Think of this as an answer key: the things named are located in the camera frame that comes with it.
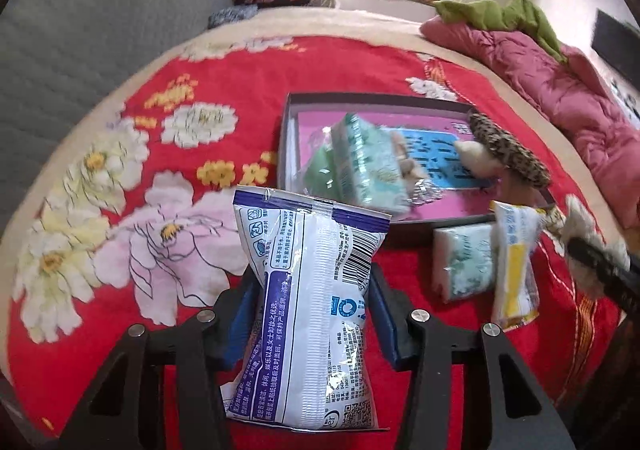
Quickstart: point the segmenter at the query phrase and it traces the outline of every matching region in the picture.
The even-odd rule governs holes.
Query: pink comforter
[[[620,224],[640,224],[640,131],[607,97],[579,49],[562,51],[567,66],[517,31],[480,31],[435,17],[420,32],[436,45],[482,62],[509,83],[571,141]]]

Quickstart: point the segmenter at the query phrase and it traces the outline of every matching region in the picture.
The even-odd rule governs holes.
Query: qr code
[[[340,428],[371,428],[372,426],[369,400],[345,405]]]

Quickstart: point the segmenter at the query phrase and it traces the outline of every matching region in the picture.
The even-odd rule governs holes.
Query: beige blanket edge
[[[580,186],[606,240],[609,242],[619,238],[617,222],[591,178],[589,169],[562,133],[491,70],[467,56],[427,42],[420,35],[418,27],[419,23],[416,22],[356,11],[324,8],[281,8],[261,11],[252,20],[209,31],[167,51],[100,102],[55,150],[2,236],[0,243],[0,370],[2,373],[11,379],[6,344],[14,267],[16,255],[31,220],[36,216],[53,182],[60,177],[76,152],[83,151],[91,142],[94,133],[104,127],[122,102],[132,96],[167,61],[180,54],[187,44],[223,47],[257,37],[340,36],[356,38],[372,45],[426,52],[479,72],[491,82],[500,97],[545,141],[558,157],[562,167]]]

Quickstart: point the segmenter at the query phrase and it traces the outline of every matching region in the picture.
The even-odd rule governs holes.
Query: metal screw
[[[133,324],[127,331],[127,333],[129,333],[129,336],[132,338],[137,338],[139,336],[142,336],[142,333],[144,332],[145,332],[145,326],[143,324]]]
[[[216,314],[211,309],[203,309],[196,315],[198,322],[201,322],[203,324],[212,321],[215,317]]]
[[[497,336],[500,334],[500,332],[502,332],[500,327],[498,327],[498,325],[496,324],[484,324],[482,326],[482,331],[484,331],[489,336]]]
[[[414,309],[411,311],[411,318],[413,318],[416,322],[426,322],[431,315],[425,311],[424,309]]]

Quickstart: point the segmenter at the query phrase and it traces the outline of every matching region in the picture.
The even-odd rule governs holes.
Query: plastic wrapper
[[[228,416],[302,430],[376,428],[364,296],[390,217],[257,187],[238,187],[234,209],[264,300],[242,372],[223,387]]]
[[[434,230],[431,287],[445,303],[494,287],[493,229],[484,223]]]
[[[545,212],[492,201],[497,226],[498,259],[492,322],[504,330],[538,316],[540,297],[530,254],[545,224]]]
[[[353,113],[324,132],[296,191],[395,217],[411,209],[391,134]]]

